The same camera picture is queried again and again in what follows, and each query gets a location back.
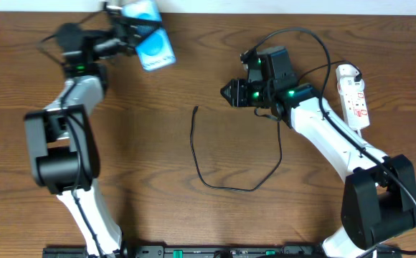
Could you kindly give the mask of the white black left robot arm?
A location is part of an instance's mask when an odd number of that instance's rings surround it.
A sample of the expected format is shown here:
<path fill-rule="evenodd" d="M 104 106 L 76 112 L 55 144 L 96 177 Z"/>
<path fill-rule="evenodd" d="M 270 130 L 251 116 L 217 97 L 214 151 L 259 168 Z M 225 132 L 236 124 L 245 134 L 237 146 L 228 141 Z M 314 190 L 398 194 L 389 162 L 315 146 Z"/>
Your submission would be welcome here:
<path fill-rule="evenodd" d="M 83 29 L 79 21 L 64 23 L 49 36 L 62 50 L 62 59 L 42 42 L 38 45 L 62 68 L 65 86 L 53 102 L 24 116 L 32 178 L 67 207 L 85 239 L 84 247 L 45 247 L 43 257 L 132 255 L 100 192 L 100 156 L 89 116 L 108 90 L 102 60 L 137 54 L 138 46 L 163 24 L 159 14 L 131 16 L 125 6 L 106 4 L 102 13 L 109 29 Z"/>

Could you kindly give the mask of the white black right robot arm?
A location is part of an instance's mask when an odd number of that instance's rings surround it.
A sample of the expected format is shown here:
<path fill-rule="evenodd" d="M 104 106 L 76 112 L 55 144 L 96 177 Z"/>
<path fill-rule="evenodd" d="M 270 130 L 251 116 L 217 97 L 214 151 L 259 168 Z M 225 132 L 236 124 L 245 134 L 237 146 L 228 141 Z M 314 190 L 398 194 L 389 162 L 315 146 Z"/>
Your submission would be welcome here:
<path fill-rule="evenodd" d="M 404 155 L 389 157 L 355 133 L 310 83 L 300 84 L 285 47 L 240 56 L 247 78 L 220 91 L 236 108 L 269 109 L 309 140 L 344 182 L 341 228 L 325 239 L 325 257 L 401 257 L 384 242 L 416 228 L 416 178 Z"/>

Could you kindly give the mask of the blue Galaxy smartphone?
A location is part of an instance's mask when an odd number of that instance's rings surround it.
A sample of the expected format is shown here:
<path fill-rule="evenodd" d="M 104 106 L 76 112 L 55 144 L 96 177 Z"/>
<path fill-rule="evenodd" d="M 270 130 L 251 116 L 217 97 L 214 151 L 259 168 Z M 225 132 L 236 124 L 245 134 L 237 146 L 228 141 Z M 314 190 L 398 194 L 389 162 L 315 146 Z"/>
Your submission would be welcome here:
<path fill-rule="evenodd" d="M 154 0 L 134 1 L 123 6 L 122 15 L 155 22 L 162 22 L 157 3 Z M 136 54 L 146 71 L 153 71 L 176 62 L 171 42 L 162 27 L 151 32 L 155 26 L 138 25 L 138 35 L 145 39 L 136 47 Z"/>

